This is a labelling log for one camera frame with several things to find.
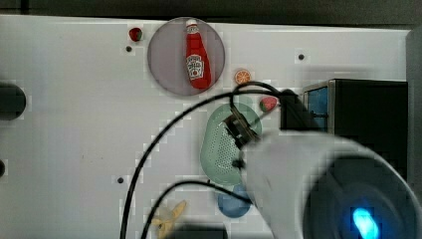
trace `bottle label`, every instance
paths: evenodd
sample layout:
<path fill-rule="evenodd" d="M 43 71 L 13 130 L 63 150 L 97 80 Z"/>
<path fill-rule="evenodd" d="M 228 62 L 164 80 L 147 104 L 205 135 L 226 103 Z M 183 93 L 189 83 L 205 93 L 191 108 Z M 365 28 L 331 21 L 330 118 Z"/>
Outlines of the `bottle label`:
<path fill-rule="evenodd" d="M 189 57 L 187 57 L 186 66 L 190 81 L 193 81 L 198 78 L 203 78 L 204 61 L 202 61 L 201 56 L 190 55 Z"/>
<path fill-rule="evenodd" d="M 191 25 L 187 27 L 187 34 L 195 34 L 195 33 L 199 33 L 199 28 L 196 25 Z"/>

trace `white surface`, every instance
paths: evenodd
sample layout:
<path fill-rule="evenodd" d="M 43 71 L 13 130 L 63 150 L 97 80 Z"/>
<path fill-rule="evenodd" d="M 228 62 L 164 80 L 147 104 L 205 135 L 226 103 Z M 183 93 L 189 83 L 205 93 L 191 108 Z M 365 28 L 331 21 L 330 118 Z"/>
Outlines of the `white surface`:
<path fill-rule="evenodd" d="M 407 31 L 212 24 L 226 47 L 222 79 L 201 96 L 180 98 L 164 92 L 147 68 L 148 41 L 162 23 L 0 16 L 0 80 L 24 88 L 30 101 L 20 119 L 0 124 L 0 158 L 8 165 L 0 179 L 2 238 L 117 238 L 140 154 L 175 115 L 232 90 L 238 68 L 296 91 L 332 78 L 405 80 Z M 142 28 L 143 41 L 130 42 L 133 26 Z M 168 184 L 204 178 L 199 150 L 216 107 L 191 114 L 153 152 L 127 238 L 140 235 L 144 215 Z M 264 128 L 277 120 L 266 119 Z M 125 184 L 115 182 L 121 175 Z M 189 188 L 195 189 L 179 189 L 168 200 L 188 201 L 185 219 L 224 221 L 231 233 L 268 232 L 256 209 L 229 220 L 213 193 Z"/>

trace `red ketchup bottle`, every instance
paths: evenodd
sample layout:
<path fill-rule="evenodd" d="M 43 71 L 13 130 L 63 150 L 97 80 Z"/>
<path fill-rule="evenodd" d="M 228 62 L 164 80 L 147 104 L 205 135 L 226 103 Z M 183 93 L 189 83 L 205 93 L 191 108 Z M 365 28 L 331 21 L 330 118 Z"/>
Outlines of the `red ketchup bottle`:
<path fill-rule="evenodd" d="M 207 89 L 211 85 L 211 70 L 198 25 L 190 19 L 186 28 L 186 67 L 190 84 L 196 89 Z"/>

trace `black wire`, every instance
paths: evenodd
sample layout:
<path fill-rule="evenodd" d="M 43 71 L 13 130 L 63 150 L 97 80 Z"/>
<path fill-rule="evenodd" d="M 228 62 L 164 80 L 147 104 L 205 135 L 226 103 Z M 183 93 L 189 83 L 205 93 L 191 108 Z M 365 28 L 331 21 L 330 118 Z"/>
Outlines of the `black wire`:
<path fill-rule="evenodd" d="M 146 162 L 146 159 L 148 158 L 149 154 L 152 152 L 154 147 L 158 144 L 158 142 L 161 140 L 161 138 L 164 136 L 164 134 L 172 127 L 174 126 L 178 121 L 183 119 L 183 117 L 187 116 L 189 113 L 193 112 L 194 110 L 205 106 L 209 103 L 212 103 L 214 101 L 223 99 L 223 98 L 233 98 L 235 95 L 245 95 L 245 94 L 257 94 L 257 95 L 269 95 L 273 97 L 277 97 L 279 94 L 269 91 L 260 91 L 260 90 L 248 90 L 248 91 L 242 91 L 242 92 L 231 92 L 231 93 L 223 93 L 217 96 L 214 96 L 212 98 L 209 98 L 207 100 L 204 100 L 195 106 L 187 109 L 183 113 L 181 113 L 179 116 L 177 116 L 175 119 L 173 119 L 164 129 L 161 130 L 161 132 L 155 137 L 155 139 L 152 141 L 152 143 L 149 145 L 149 147 L 146 149 L 145 153 L 143 154 L 142 158 L 140 159 L 139 164 L 136 167 L 136 170 L 133 174 L 133 177 L 130 182 L 129 190 L 127 191 L 127 197 L 126 201 L 124 203 L 124 209 L 123 209 L 123 215 L 121 218 L 121 227 L 120 227 L 120 239 L 125 239 L 126 237 L 126 229 L 127 229 L 127 220 L 129 216 L 130 211 L 130 204 L 131 199 L 133 196 L 134 189 L 136 187 L 137 179 L 139 178 L 140 171 L 143 168 L 143 165 Z"/>
<path fill-rule="evenodd" d="M 242 88 L 246 88 L 246 87 L 250 87 L 250 86 L 256 86 L 256 87 L 261 87 L 261 88 L 265 88 L 275 94 L 277 94 L 275 97 L 277 97 L 280 101 L 280 94 L 281 92 L 279 90 L 277 90 L 276 88 L 274 88 L 271 85 L 265 84 L 265 83 L 261 83 L 261 82 L 247 82 L 244 84 L 241 84 L 239 86 L 237 86 L 234 90 L 233 90 L 233 95 L 230 97 L 230 108 L 232 110 L 236 110 L 235 104 L 234 104 L 234 96 L 235 93 L 240 92 L 239 90 Z"/>
<path fill-rule="evenodd" d="M 181 186 L 181 185 L 186 185 L 186 184 L 196 184 L 196 185 L 211 187 L 211 188 L 217 189 L 221 192 L 227 193 L 227 194 L 229 194 L 233 197 L 236 197 L 237 199 L 242 200 L 245 203 L 252 204 L 252 201 L 250 199 L 239 196 L 238 194 L 231 192 L 231 191 L 229 191 L 229 190 L 227 190 L 223 187 L 219 187 L 219 186 L 214 185 L 214 184 L 209 184 L 208 182 L 195 181 L 195 180 L 179 181 L 179 182 L 174 183 L 170 187 L 167 187 L 167 189 L 165 189 L 165 191 L 159 196 L 158 200 L 155 201 L 154 205 L 151 208 L 151 211 L 149 212 L 148 218 L 146 219 L 146 223 L 143 226 L 142 236 L 140 237 L 141 239 L 146 239 L 146 235 L 148 234 L 149 225 L 151 224 L 152 218 L 155 215 L 155 211 L 157 210 L 161 201 L 164 199 L 165 195 L 167 195 L 174 188 Z"/>

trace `gray circular plate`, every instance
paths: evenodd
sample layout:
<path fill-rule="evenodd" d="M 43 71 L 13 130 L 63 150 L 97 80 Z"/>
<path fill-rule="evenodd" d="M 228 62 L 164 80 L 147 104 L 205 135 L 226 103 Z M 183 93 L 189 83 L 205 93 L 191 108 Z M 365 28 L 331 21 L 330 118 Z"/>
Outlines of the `gray circular plate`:
<path fill-rule="evenodd" d="M 207 90 L 193 88 L 187 76 L 185 64 L 186 21 L 189 19 L 192 18 L 176 18 L 162 25 L 152 37 L 147 54 L 149 70 L 158 84 L 180 96 L 193 96 Z M 198 23 L 202 42 L 210 61 L 211 86 L 213 86 L 220 78 L 224 68 L 223 42 L 211 26 L 202 20 L 195 20 Z"/>

